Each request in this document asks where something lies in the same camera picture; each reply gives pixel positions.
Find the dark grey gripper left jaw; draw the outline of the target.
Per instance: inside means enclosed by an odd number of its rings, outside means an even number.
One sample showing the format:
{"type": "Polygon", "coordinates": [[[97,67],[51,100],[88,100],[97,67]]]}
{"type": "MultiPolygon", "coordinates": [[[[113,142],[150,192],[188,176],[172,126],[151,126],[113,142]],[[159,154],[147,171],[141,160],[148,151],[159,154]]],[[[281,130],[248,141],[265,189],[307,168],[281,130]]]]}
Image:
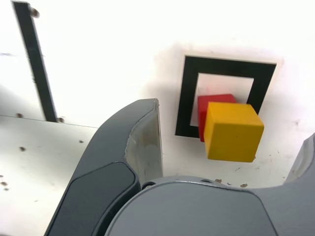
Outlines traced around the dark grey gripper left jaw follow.
{"type": "Polygon", "coordinates": [[[94,134],[46,230],[48,236],[102,236],[142,185],[162,177],[158,100],[137,100],[94,134]]]}

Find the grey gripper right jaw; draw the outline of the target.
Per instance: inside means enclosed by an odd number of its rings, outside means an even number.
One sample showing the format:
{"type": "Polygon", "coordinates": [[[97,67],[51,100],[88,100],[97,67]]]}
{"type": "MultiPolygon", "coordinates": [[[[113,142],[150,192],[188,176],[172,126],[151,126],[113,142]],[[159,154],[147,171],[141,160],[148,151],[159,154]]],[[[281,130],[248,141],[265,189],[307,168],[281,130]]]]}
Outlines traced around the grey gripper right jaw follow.
{"type": "Polygon", "coordinates": [[[196,177],[161,179],[129,200],[108,236],[312,236],[315,138],[303,142],[284,184],[233,188],[196,177]]]}

